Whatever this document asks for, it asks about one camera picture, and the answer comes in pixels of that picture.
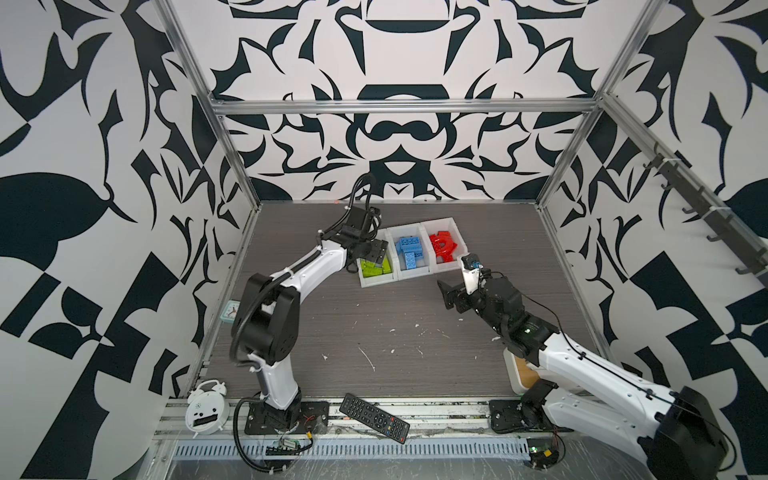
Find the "green lego brick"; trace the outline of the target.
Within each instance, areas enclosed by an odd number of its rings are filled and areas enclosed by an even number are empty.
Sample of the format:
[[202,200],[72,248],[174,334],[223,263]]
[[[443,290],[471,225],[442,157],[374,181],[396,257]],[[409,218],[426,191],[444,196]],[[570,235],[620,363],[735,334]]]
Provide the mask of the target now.
[[360,262],[360,270],[364,278],[372,278],[392,274],[392,267],[387,258],[384,258],[380,264],[362,260]]

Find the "blue lego brick large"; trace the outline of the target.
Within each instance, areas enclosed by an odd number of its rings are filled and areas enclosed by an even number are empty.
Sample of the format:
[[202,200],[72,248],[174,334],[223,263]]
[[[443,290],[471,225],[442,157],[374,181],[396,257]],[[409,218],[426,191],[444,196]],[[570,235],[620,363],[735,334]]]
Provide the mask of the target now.
[[416,236],[404,236],[399,238],[395,243],[395,247],[398,253],[420,252],[423,254],[421,241]]

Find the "red arch lego piece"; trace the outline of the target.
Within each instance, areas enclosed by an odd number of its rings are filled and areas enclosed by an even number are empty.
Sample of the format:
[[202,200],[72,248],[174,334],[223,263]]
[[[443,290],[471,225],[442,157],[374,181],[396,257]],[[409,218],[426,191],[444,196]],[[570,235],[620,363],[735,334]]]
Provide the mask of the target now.
[[429,240],[438,264],[459,260],[468,252],[457,232],[439,230],[430,234]]

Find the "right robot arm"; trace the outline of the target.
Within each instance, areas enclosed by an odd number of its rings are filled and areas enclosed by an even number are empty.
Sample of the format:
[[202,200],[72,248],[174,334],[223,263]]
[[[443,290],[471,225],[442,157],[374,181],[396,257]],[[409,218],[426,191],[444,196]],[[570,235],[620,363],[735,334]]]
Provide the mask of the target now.
[[473,311],[515,357],[590,395],[581,399],[556,380],[540,378],[519,401],[522,425],[592,437],[645,464],[657,479],[714,479],[735,465],[736,448],[698,391],[675,391],[630,374],[530,313],[507,277],[487,269],[478,275],[456,286],[439,282],[446,308]]

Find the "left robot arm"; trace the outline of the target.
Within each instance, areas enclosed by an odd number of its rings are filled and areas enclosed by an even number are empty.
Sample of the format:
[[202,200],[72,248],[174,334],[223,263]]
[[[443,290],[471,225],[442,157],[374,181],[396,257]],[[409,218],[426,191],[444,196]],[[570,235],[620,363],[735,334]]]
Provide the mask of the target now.
[[380,226],[379,208],[348,205],[339,220],[317,232],[306,255],[271,275],[248,279],[231,328],[229,359],[257,375],[261,391],[256,402],[272,428],[286,431],[299,423],[302,394],[290,354],[298,339],[302,302],[358,260],[381,264],[388,242],[377,237]]

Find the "white three-compartment bin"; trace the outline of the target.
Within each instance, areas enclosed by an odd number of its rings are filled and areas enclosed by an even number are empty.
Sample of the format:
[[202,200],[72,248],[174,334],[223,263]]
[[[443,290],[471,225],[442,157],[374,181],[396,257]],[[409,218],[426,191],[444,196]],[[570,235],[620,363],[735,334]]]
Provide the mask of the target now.
[[357,261],[362,288],[408,280],[462,268],[469,253],[452,217],[380,229],[375,237],[387,243],[381,265]]

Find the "small teal alarm clock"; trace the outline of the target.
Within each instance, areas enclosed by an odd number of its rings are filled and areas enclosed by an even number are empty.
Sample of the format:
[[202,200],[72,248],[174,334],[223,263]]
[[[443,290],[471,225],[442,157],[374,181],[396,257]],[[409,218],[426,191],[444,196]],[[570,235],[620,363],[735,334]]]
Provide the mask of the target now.
[[240,302],[237,300],[228,300],[220,312],[219,319],[226,324],[233,324],[237,318]]

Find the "green circuit board right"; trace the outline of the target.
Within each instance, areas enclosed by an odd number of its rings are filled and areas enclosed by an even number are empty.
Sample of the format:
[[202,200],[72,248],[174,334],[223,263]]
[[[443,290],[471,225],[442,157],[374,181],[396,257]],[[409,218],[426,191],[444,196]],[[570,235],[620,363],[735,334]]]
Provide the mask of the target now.
[[533,470],[544,471],[557,465],[563,458],[561,450],[550,443],[529,444],[529,459],[525,465]]

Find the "green circuit board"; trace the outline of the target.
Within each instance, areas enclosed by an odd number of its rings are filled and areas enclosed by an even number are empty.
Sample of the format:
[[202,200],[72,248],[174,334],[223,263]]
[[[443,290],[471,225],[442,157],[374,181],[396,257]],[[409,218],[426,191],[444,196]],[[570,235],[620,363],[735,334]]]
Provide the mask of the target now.
[[550,443],[529,444],[529,459],[525,465],[533,470],[544,471],[557,465],[563,458],[561,450]]
[[309,438],[305,443],[301,443],[299,440],[281,439],[274,445],[265,448],[266,456],[289,456],[299,455],[302,452],[310,449],[314,445],[314,440]]

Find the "black remote control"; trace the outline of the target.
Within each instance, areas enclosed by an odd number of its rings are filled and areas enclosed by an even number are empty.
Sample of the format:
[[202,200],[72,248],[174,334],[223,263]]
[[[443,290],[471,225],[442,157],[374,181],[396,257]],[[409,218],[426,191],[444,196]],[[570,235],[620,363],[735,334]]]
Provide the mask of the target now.
[[409,435],[409,423],[351,393],[345,394],[339,411],[399,444],[404,444]]

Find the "green circuit board left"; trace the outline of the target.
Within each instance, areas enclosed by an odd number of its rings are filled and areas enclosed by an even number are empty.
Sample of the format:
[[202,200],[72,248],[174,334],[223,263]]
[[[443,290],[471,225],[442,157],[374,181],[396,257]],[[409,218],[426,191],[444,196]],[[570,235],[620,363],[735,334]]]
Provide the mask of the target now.
[[314,440],[309,438],[305,443],[301,443],[299,440],[281,439],[274,445],[265,448],[266,456],[289,456],[299,455],[302,452],[310,449],[314,445]]

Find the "white alarm clock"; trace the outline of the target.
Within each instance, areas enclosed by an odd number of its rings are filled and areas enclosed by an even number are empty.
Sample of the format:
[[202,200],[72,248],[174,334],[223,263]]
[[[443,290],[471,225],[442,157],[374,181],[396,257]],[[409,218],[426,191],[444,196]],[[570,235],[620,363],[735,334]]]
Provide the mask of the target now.
[[186,428],[194,437],[223,430],[229,417],[227,386],[219,380],[201,382],[187,397]]

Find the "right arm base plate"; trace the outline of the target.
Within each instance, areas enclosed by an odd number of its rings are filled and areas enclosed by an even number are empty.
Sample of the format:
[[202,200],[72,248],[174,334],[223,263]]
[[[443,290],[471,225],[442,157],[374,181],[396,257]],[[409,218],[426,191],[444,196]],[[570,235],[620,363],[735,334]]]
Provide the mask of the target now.
[[497,434],[572,432],[551,421],[544,412],[545,404],[545,400],[491,400],[488,403],[490,428]]

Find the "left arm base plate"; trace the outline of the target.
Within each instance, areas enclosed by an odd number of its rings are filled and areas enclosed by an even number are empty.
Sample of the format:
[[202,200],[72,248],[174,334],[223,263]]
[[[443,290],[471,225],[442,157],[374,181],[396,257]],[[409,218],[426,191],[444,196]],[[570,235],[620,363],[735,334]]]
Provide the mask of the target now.
[[325,401],[294,402],[278,410],[265,401],[249,403],[244,432],[247,435],[323,433],[327,429],[330,404]]

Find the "black coat hook rail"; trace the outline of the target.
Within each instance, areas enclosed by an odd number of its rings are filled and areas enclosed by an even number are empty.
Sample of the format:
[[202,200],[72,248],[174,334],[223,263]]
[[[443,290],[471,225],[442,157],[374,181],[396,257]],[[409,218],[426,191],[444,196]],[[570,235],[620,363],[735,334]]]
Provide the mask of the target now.
[[767,244],[727,206],[685,162],[665,152],[659,142],[653,145],[653,159],[644,164],[645,170],[654,170],[664,183],[665,193],[675,192],[685,202],[682,212],[703,221],[711,233],[710,243],[721,242],[741,262],[735,272],[758,280],[767,289]]

